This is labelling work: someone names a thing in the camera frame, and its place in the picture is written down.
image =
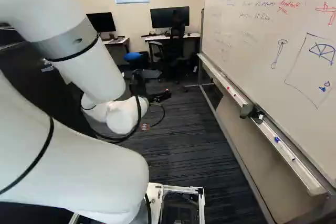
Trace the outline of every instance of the black cable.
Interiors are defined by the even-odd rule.
[[[21,180],[24,179],[34,169],[34,167],[37,165],[37,163],[41,160],[41,158],[45,154],[46,150],[49,147],[51,138],[53,137],[53,133],[54,133],[54,121],[53,121],[53,119],[51,117],[49,118],[49,121],[50,121],[49,133],[48,133],[47,139],[45,140],[44,145],[43,145],[41,151],[35,157],[34,161],[27,167],[27,169],[20,176],[18,176],[8,186],[6,186],[5,188],[3,188],[3,189],[0,190],[0,195],[3,194],[3,193],[5,193],[5,192],[7,192],[10,189],[12,189],[14,186],[16,186],[18,183],[20,183]]]
[[[134,83],[134,74],[135,74],[136,71],[137,70],[133,71],[131,84]],[[110,140],[109,143],[120,144],[120,143],[124,142],[125,140],[129,139],[137,131],[137,129],[140,126],[140,122],[141,122],[141,105],[140,105],[139,96],[138,96],[138,93],[137,93],[136,89],[132,89],[132,91],[133,91],[134,96],[135,96],[136,106],[138,107],[138,122],[136,123],[136,126],[134,126],[133,130],[129,134],[127,134],[126,136],[110,137],[110,136],[104,136],[104,135],[100,134],[99,132],[97,132],[97,131],[95,131],[94,129],[91,128],[93,133],[96,136],[99,136],[99,137],[101,137],[105,140]]]
[[[147,194],[145,194],[145,199],[146,199],[147,214],[148,214],[148,224],[152,224],[151,202],[149,201]]]
[[[155,103],[152,103],[152,105],[153,105],[153,106],[161,107],[161,109],[162,109],[162,111],[163,111],[163,114],[162,114],[161,118],[160,118],[156,123],[154,123],[153,125],[150,125],[150,128],[157,126],[159,123],[162,122],[162,120],[163,120],[164,117],[166,116],[166,110],[164,109],[163,105],[158,105],[158,104],[155,104]]]

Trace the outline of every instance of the whiteboard marker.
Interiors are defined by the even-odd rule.
[[[296,157],[288,150],[288,148],[283,144],[283,142],[277,136],[274,137],[274,141],[283,149],[284,152],[290,157],[292,161],[296,159]]]

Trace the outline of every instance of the whiteboard ledge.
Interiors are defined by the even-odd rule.
[[[225,90],[232,96],[232,98],[243,107],[244,104],[248,104],[245,98],[240,94],[237,87],[231,84],[226,75],[219,70],[204,56],[203,54],[197,54],[200,60],[208,67],[216,79],[223,85]],[[308,168],[298,158],[298,156],[282,141],[281,137],[276,134],[276,131],[266,123],[258,124],[255,120],[251,119],[256,126],[263,132],[265,137],[270,141],[273,147],[282,156],[285,162],[292,168],[295,174],[299,177],[302,183],[305,185],[307,192],[311,196],[321,195],[326,193],[325,188],[319,183],[319,181],[312,175]],[[275,137],[281,141],[281,146],[275,141]]]

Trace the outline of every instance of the dark carpet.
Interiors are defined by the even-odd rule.
[[[199,87],[184,93],[176,84],[152,81],[148,93],[165,88],[173,96],[163,103],[166,117],[161,124],[137,131],[121,145],[145,157],[151,182],[204,187],[206,223],[266,223]],[[153,124],[160,116],[160,108],[153,106],[142,123]],[[88,121],[96,131],[114,136],[105,125]]]

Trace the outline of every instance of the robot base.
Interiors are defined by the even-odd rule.
[[[149,183],[152,224],[204,224],[205,194],[202,187],[180,187]],[[148,224],[145,200],[130,224]],[[101,224],[74,214],[69,224]]]

